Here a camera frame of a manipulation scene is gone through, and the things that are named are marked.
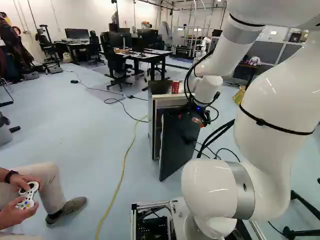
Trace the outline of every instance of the hand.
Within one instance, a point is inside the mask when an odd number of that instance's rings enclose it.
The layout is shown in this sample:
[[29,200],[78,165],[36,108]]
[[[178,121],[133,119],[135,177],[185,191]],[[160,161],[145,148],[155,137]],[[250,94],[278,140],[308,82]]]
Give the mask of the hand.
[[10,184],[16,187],[17,189],[24,189],[27,191],[30,190],[30,187],[28,185],[29,182],[38,182],[39,191],[41,191],[41,187],[42,187],[41,180],[35,176],[13,174],[10,177]]
[[35,215],[39,203],[35,202],[34,206],[21,210],[16,208],[18,203],[21,203],[25,197],[20,196],[15,200],[9,202],[1,211],[0,211],[0,230],[12,227],[17,224],[21,224],[25,219],[28,219]]

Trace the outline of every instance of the computer monitor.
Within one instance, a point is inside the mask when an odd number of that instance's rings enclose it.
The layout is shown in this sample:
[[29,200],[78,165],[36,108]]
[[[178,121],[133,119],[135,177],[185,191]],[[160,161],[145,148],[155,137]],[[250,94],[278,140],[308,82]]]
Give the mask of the computer monitor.
[[118,29],[118,33],[130,33],[130,28],[128,28],[128,27],[120,27]]
[[152,47],[157,43],[158,30],[151,28],[137,29],[138,36],[143,38],[144,47]]
[[124,46],[132,46],[132,37],[130,32],[107,32],[106,33],[106,42],[110,47],[113,48],[122,48]]
[[144,39],[142,37],[132,38],[132,51],[143,53],[145,50],[144,46]]
[[65,35],[68,39],[88,39],[88,29],[65,28]]

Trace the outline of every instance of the red can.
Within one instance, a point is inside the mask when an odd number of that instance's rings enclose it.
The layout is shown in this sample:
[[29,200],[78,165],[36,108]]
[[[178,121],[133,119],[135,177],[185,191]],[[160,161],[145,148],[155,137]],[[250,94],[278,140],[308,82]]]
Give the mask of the red can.
[[178,94],[179,93],[179,85],[180,81],[179,80],[173,80],[172,81],[172,93],[173,94]]

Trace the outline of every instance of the shoe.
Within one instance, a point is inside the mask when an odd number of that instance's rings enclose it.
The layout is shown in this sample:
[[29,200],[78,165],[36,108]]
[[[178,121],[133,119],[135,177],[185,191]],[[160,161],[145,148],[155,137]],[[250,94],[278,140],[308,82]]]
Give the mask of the shoe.
[[47,226],[52,226],[55,224],[59,219],[62,219],[64,216],[74,214],[78,212],[79,210],[82,210],[87,203],[87,198],[84,196],[73,198],[65,203],[63,208],[61,209],[61,214],[57,216],[56,218],[50,218],[49,216],[46,216],[45,222]]

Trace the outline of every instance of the game controller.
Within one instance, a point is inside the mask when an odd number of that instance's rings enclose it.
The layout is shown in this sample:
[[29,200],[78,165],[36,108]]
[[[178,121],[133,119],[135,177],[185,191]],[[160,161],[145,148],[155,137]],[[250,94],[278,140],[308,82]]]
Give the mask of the game controller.
[[21,197],[25,197],[25,200],[18,203],[15,207],[21,210],[26,210],[29,208],[33,208],[35,205],[34,195],[39,189],[39,183],[36,181],[28,182],[30,190],[25,190],[23,188],[19,189],[18,193]]

